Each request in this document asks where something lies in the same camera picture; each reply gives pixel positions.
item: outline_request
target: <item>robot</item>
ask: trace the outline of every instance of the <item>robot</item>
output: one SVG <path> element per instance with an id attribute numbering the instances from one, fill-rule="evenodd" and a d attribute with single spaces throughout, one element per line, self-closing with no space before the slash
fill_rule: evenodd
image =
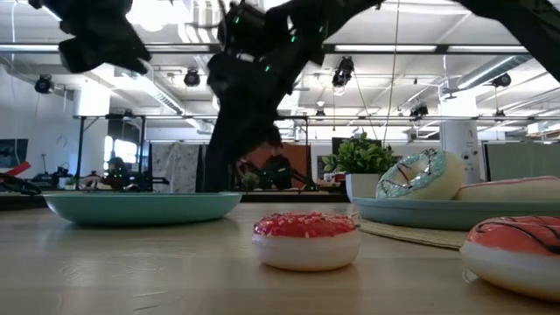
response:
<path id="1" fill-rule="evenodd" d="M 228 167 L 265 141 L 280 138 L 277 106 L 292 92 L 307 62 L 322 63 L 323 42 L 348 20 L 384 0 L 290 0 L 266 12 L 241 0 L 226 12 L 222 44 L 208 63 L 207 84 L 220 98 L 220 113 L 206 154 L 207 192 L 228 184 Z M 455 0 L 473 13 L 501 22 L 560 80 L 560 13 L 548 0 Z M 151 56 L 125 18 L 132 0 L 30 0 L 61 19 L 74 38 L 59 44 L 63 64 L 80 73 L 110 63 L 140 74 Z M 289 28 L 288 18 L 293 26 Z M 252 60 L 240 59 L 241 54 Z"/>

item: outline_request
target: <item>blue plate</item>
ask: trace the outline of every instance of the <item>blue plate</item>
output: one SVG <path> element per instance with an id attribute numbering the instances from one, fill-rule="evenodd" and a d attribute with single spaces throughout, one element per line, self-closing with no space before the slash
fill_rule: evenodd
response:
<path id="1" fill-rule="evenodd" d="M 468 231 L 502 216 L 560 216 L 560 201 L 458 201 L 355 198 L 362 219 L 411 228 Z"/>
<path id="2" fill-rule="evenodd" d="M 218 219 L 241 201 L 239 193 L 55 193 L 46 204 L 78 224 L 147 226 Z"/>

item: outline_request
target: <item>wooden table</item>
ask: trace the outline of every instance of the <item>wooden table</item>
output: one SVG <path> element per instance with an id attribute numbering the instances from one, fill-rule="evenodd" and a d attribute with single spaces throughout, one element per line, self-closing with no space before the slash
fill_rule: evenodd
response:
<path id="1" fill-rule="evenodd" d="M 0 213 L 0 314 L 560 314 L 560 305 L 467 283 L 459 253 L 362 235 L 353 265 L 296 273 L 261 265 L 253 223 L 344 204 L 241 204 L 226 219 L 80 228 L 48 210 Z"/>

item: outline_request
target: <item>blue frosted donut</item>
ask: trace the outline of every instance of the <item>blue frosted donut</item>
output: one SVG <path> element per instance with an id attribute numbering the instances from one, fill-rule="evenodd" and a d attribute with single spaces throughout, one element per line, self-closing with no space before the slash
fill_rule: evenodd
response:
<path id="1" fill-rule="evenodd" d="M 464 179 L 464 166 L 457 156 L 444 150 L 423 150 L 383 174 L 377 184 L 377 198 L 450 200 Z"/>

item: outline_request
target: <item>toy donut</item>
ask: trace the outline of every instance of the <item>toy donut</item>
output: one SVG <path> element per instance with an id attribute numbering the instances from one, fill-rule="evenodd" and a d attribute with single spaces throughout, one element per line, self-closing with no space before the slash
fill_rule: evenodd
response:
<path id="1" fill-rule="evenodd" d="M 465 178 L 462 162 L 454 154 L 428 149 L 393 165 L 377 184 L 377 198 L 450 200 Z"/>
<path id="2" fill-rule="evenodd" d="M 255 224 L 256 256 L 270 266 L 295 271 L 334 270 L 360 250 L 360 232 L 345 215 L 275 213 Z"/>
<path id="3" fill-rule="evenodd" d="M 491 284 L 560 301 L 560 218 L 486 220 L 469 233 L 461 255 L 468 270 Z"/>
<path id="4" fill-rule="evenodd" d="M 554 176 L 508 179 L 461 187 L 455 200 L 560 200 L 560 179 Z"/>

